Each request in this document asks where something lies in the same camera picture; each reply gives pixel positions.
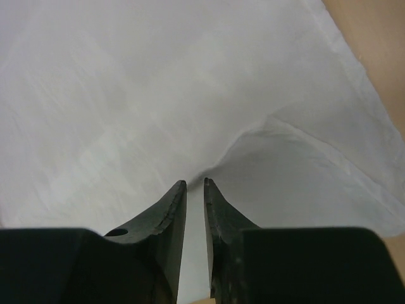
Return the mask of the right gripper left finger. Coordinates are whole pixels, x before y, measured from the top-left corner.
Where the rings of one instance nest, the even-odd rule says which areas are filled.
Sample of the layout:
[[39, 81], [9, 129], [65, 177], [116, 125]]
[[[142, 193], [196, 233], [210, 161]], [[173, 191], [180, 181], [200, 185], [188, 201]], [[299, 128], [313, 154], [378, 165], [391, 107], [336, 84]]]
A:
[[83, 228], [2, 229], [2, 303], [175, 303], [187, 185], [101, 236]]

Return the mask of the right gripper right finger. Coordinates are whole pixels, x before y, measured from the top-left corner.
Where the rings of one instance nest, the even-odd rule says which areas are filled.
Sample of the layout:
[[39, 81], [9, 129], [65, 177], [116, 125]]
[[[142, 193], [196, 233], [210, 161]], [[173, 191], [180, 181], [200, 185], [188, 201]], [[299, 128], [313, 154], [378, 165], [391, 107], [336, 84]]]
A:
[[359, 227], [265, 229], [204, 181], [210, 296], [217, 303], [399, 303], [383, 241]]

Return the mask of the white long sleeve shirt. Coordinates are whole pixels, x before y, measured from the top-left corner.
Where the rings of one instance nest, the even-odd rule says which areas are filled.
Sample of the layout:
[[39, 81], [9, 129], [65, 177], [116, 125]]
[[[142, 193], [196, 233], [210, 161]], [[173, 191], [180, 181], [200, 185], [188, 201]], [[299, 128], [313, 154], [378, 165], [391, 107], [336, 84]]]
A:
[[404, 232], [404, 142], [321, 1], [1, 2], [3, 227], [105, 234], [185, 180], [189, 303], [205, 177], [261, 227]]

